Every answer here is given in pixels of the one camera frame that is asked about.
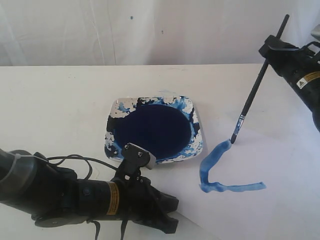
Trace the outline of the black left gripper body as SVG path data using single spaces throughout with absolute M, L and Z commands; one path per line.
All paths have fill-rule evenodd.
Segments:
M 156 190 L 146 177 L 122 181 L 77 180 L 77 221 L 123 220 L 156 222 L 160 208 Z

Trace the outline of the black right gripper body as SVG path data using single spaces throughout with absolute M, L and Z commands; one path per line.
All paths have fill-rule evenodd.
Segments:
M 320 53 L 308 48 L 274 48 L 269 64 L 294 89 L 320 93 Z

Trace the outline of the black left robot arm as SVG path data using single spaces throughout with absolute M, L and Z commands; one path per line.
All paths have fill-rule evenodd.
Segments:
M 35 225 L 54 228 L 84 222 L 121 221 L 176 232 L 176 197 L 160 192 L 141 175 L 153 157 L 127 144 L 112 180 L 78 178 L 70 168 L 50 163 L 40 153 L 0 153 L 0 202 L 31 215 Z

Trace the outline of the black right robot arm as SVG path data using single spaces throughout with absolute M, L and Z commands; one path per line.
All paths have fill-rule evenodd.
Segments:
M 285 79 L 312 112 L 315 127 L 320 129 L 320 53 L 310 49 L 320 43 L 312 41 L 299 48 L 270 35 L 259 53 L 278 76 Z

